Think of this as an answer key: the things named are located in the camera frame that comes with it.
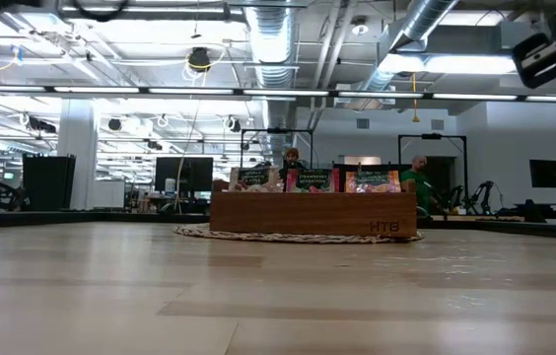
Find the round rug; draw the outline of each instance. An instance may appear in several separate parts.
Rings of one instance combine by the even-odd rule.
[[[376,244],[376,243],[408,243],[422,240],[423,234],[416,232],[411,238],[390,238],[383,236],[329,236],[329,235],[295,235],[281,233],[233,233],[210,231],[209,224],[183,225],[174,228],[174,232],[183,236],[214,238],[229,241],[251,242],[284,242],[308,244]]]

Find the colorful package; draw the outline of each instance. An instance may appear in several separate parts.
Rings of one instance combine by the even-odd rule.
[[[283,181],[278,168],[232,168],[229,191],[282,192]]]
[[[338,169],[290,169],[287,192],[339,192]]]
[[[346,192],[400,192],[398,171],[347,172]]]

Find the person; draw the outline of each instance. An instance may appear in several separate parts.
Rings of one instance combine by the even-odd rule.
[[[306,169],[302,163],[298,162],[298,159],[300,159],[298,148],[287,149],[287,152],[285,152],[285,163],[280,172],[278,172],[283,181],[287,181],[287,171],[289,169]]]
[[[417,156],[412,159],[411,169],[400,175],[401,188],[404,191],[416,192],[416,204],[419,207],[429,211],[429,202],[431,200],[431,192],[425,184],[429,183],[427,176],[423,173],[427,167],[427,158]]]

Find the monitor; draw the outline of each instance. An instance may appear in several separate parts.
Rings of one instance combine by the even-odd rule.
[[[184,158],[179,178],[183,191],[212,190],[212,158]],[[167,178],[177,179],[181,158],[158,158],[156,161],[156,191],[164,191]]]
[[[532,187],[556,188],[556,161],[530,160]]]

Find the wooden floor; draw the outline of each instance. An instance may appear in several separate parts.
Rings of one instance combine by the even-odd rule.
[[[0,355],[556,354],[556,239],[410,245],[0,229]]]

